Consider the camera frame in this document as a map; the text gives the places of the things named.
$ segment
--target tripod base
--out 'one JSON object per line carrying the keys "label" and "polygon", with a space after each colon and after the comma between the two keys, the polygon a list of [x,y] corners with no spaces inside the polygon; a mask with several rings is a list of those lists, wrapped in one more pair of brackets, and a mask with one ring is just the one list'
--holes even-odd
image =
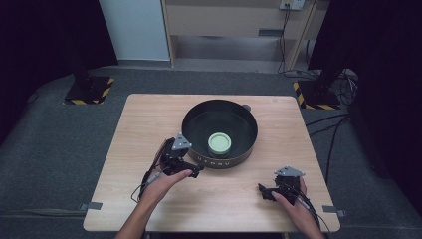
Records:
{"label": "tripod base", "polygon": [[298,81],[293,83],[301,108],[311,110],[340,110],[340,101],[335,93],[327,91],[322,96],[316,96],[314,94],[314,84],[315,81]]}
{"label": "tripod base", "polygon": [[90,77],[92,90],[83,91],[77,82],[74,82],[71,89],[65,96],[64,105],[97,105],[106,100],[114,79],[110,77]]}

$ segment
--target black curtain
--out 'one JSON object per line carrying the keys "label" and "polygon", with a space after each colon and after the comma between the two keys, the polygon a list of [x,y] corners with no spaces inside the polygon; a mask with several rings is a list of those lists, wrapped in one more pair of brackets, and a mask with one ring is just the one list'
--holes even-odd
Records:
{"label": "black curtain", "polygon": [[339,67],[358,75],[353,125],[375,169],[397,182],[420,215],[421,7],[420,1],[332,0],[310,64],[323,70],[333,60],[332,46],[351,40],[338,55],[346,56]]}
{"label": "black curtain", "polygon": [[117,64],[98,0],[0,1],[0,144],[37,88],[73,73],[53,24],[70,40],[83,68]]}

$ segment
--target white wall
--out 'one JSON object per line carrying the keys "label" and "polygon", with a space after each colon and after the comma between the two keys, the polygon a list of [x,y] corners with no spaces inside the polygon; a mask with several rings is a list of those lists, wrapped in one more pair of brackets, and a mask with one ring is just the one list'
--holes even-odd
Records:
{"label": "white wall", "polygon": [[119,60],[169,61],[159,0],[100,0]]}

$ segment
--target pot handle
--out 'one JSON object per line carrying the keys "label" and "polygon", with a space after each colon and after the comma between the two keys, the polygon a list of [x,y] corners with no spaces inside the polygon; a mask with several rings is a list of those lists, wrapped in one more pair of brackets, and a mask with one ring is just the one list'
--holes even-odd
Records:
{"label": "pot handle", "polygon": [[251,110],[251,107],[249,105],[242,105],[242,107],[248,110],[248,112]]}

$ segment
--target wall outlet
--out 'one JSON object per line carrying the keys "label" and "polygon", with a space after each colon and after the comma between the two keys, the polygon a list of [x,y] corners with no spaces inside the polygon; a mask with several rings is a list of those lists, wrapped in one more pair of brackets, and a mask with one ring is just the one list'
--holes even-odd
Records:
{"label": "wall outlet", "polygon": [[282,0],[280,2],[280,9],[302,10],[304,8],[305,0]]}

